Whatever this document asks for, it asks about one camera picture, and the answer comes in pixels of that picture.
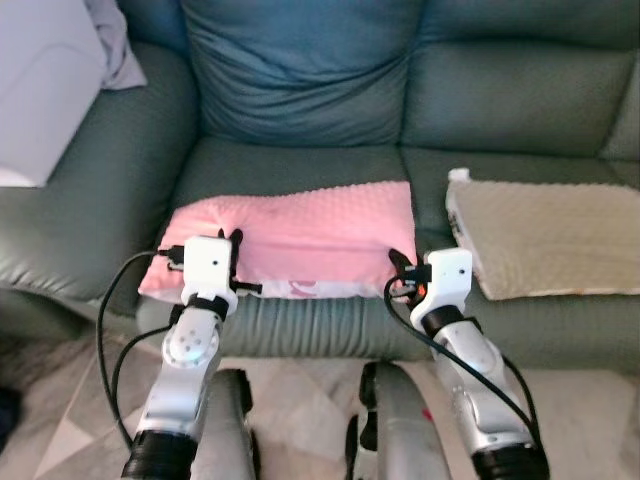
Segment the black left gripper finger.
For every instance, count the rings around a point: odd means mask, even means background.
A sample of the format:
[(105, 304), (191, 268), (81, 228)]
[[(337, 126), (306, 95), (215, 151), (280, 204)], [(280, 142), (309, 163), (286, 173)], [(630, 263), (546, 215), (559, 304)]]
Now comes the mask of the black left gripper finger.
[(261, 294), (262, 285), (242, 282), (237, 276), (237, 268), (239, 266), (239, 260), (241, 260), (241, 246), (243, 242), (244, 234), (241, 229), (234, 229), (230, 233), (230, 266), (229, 266), (229, 287), (234, 293), (237, 294)]

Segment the pink dotted pillow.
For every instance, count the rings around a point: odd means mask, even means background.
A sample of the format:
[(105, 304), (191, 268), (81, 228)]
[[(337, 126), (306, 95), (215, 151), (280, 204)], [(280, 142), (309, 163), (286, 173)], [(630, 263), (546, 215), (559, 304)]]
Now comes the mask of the pink dotted pillow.
[(410, 183), (384, 180), (279, 196), (225, 195), (175, 210), (161, 247), (241, 230), (237, 276), (283, 300), (376, 298), (416, 255)]

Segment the beige dotted pillow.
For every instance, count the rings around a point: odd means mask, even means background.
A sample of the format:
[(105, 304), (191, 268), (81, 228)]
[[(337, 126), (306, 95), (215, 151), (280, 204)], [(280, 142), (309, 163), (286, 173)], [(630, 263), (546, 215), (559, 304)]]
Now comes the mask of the beige dotted pillow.
[(448, 174), (454, 239), (489, 300), (640, 293), (640, 193), (600, 183)]

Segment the green leather sofa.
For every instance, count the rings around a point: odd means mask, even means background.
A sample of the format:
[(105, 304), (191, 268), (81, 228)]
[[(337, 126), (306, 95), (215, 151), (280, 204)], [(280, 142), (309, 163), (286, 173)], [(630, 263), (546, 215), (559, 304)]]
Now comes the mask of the green leather sofa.
[(93, 101), (50, 182), (0, 188), (0, 335), (73, 340), (179, 206), (445, 177), (636, 186), (639, 0), (116, 0), (148, 83)]

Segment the silver right robot leg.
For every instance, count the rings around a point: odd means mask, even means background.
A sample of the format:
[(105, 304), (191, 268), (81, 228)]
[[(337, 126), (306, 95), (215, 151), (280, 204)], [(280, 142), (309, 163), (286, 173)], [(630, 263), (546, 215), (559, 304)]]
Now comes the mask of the silver right robot leg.
[(452, 480), (433, 416), (402, 367), (365, 364), (358, 401), (346, 429), (344, 480)]

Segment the silver robot leg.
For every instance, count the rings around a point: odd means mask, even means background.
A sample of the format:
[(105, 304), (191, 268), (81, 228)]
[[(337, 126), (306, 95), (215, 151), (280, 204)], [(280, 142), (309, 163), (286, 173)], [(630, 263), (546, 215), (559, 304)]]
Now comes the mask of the silver robot leg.
[(402, 367), (365, 364), (358, 401), (346, 429), (344, 480), (452, 480), (433, 416)]
[(246, 372), (215, 372), (206, 393), (204, 430), (191, 480), (259, 480), (259, 443), (246, 422), (253, 407)]

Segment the silver left robot leg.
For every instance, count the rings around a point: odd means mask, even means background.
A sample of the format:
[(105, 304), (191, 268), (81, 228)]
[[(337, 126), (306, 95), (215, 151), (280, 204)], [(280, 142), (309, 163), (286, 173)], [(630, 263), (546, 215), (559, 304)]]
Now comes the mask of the silver left robot leg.
[(246, 372), (215, 372), (206, 393), (204, 430), (191, 480), (259, 480), (259, 443), (246, 422), (253, 407)]

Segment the white boxy object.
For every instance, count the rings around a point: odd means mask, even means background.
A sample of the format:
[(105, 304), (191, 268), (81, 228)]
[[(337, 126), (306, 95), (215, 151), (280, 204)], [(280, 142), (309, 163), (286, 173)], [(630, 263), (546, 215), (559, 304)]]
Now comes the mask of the white boxy object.
[(0, 0), (0, 187), (49, 182), (105, 67), (83, 0)]

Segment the grey cloth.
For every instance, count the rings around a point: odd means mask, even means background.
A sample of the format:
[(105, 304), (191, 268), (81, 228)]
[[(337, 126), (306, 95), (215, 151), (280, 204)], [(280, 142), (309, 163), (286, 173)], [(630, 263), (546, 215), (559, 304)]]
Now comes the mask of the grey cloth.
[(145, 87), (145, 70), (138, 63), (128, 36), (128, 24), (116, 0), (82, 0), (105, 55), (102, 90)]

